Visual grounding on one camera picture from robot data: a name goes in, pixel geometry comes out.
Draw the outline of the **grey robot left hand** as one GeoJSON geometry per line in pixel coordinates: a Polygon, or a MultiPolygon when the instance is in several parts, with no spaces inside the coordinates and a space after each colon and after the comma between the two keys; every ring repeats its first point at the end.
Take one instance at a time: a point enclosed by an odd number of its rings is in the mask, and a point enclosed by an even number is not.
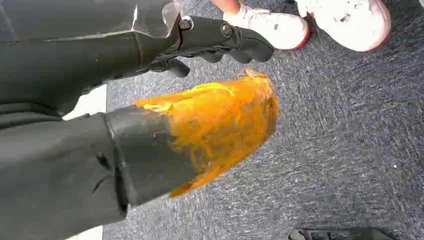
{"type": "Polygon", "coordinates": [[[80,96],[149,71],[183,78],[179,57],[273,53],[252,30],[181,16],[177,0],[1,1],[1,239],[62,240],[183,195],[254,153],[279,117],[272,82],[251,70],[65,120],[80,96]]]}

